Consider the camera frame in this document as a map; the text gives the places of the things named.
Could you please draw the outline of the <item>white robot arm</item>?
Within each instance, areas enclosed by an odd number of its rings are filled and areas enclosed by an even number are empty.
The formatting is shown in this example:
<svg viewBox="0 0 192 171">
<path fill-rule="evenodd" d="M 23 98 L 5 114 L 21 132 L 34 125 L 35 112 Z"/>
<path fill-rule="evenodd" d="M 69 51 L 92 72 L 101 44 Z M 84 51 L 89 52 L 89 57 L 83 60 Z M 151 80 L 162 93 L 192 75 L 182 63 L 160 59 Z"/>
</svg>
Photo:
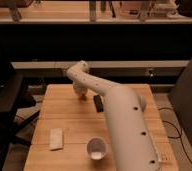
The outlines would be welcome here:
<svg viewBox="0 0 192 171">
<path fill-rule="evenodd" d="M 70 66 L 66 74 L 77 94 L 91 89 L 103 97 L 116 170 L 159 171 L 158 152 L 144 119 L 145 98 L 123 84 L 91 75 L 85 61 Z"/>
</svg>

